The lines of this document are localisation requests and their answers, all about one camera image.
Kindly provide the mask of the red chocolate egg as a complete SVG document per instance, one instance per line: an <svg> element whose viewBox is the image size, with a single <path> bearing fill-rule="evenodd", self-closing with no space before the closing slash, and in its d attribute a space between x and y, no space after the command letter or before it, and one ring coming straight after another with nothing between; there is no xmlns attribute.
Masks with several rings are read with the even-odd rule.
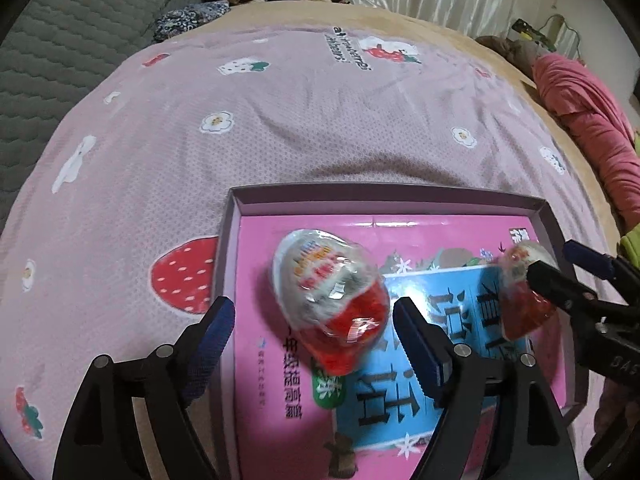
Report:
<svg viewBox="0 0 640 480"><path fill-rule="evenodd" d="M273 255L271 284L294 336L332 376L356 370L390 318L390 296L369 253L326 231L285 235Z"/></svg>
<svg viewBox="0 0 640 480"><path fill-rule="evenodd" d="M498 261L501 328L506 340L523 338L554 315L555 306L533 292L526 281L529 266L537 261L558 267L546 248L531 240L509 248Z"/></svg>

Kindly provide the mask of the green fleece cloth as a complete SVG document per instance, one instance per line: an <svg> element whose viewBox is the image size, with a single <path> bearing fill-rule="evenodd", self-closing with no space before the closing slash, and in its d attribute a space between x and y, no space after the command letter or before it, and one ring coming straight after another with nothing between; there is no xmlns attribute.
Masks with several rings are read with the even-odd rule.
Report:
<svg viewBox="0 0 640 480"><path fill-rule="evenodd" d="M620 250L634 265L639 266L639 130L634 130L634 158L625 160L620 177L620 215L626 234L620 240Z"/></svg>

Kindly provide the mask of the pink rolled blanket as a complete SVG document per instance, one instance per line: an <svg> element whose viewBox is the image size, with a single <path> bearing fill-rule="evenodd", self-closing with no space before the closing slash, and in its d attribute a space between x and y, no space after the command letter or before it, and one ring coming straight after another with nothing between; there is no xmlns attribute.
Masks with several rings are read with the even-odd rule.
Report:
<svg viewBox="0 0 640 480"><path fill-rule="evenodd" d="M639 155L634 129L613 93L577 61L550 53L533 76L541 101L596 172L623 229L639 224Z"/></svg>

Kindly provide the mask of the pink strawberry print blanket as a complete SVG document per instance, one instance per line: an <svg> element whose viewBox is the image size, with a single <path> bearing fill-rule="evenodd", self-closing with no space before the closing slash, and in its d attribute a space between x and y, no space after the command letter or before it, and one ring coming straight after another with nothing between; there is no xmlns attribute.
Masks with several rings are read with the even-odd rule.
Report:
<svg viewBox="0 0 640 480"><path fill-rule="evenodd" d="M94 356L144 356L205 307L206 286L155 285L153 266L212 244L230 188L316 181L541 197L606 245L544 121L457 49L330 26L144 49L64 117L1 235L1 429L33 477Z"/></svg>

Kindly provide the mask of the shallow purple box tray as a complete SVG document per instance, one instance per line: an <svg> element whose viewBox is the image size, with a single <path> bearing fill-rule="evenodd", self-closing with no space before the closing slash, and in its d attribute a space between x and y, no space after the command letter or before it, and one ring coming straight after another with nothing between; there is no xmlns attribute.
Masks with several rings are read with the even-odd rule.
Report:
<svg viewBox="0 0 640 480"><path fill-rule="evenodd" d="M563 234L550 206L540 198L463 188L438 188L399 184L301 184L235 188L229 194L220 228L214 273L214 292L235 306L235 259L241 220L260 216L524 216L544 231L537 240L558 256ZM558 322L563 336L565 367L572 375L572 400L559 405L567 422L574 420L587 402L588 375L574 361L574 344L567 318ZM228 374L234 369L233 334L228 340L210 386L210 412L221 478L244 479L236 456L234 388Z"/></svg>

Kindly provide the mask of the blue patterned cloth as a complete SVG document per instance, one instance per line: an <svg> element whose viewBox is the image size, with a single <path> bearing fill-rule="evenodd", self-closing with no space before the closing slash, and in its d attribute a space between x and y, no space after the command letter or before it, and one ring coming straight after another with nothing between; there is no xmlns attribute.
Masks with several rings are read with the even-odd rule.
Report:
<svg viewBox="0 0 640 480"><path fill-rule="evenodd" d="M153 41L159 44L172 37L199 28L229 13L228 0L190 3L183 8L167 11L154 22Z"/></svg>

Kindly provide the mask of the grey quilted headboard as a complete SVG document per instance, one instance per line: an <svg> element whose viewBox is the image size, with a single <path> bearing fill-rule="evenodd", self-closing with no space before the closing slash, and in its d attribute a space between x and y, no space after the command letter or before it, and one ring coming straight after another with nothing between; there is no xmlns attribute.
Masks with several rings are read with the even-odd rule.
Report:
<svg viewBox="0 0 640 480"><path fill-rule="evenodd" d="M198 0L30 0L1 41L1 215L66 113Z"/></svg>

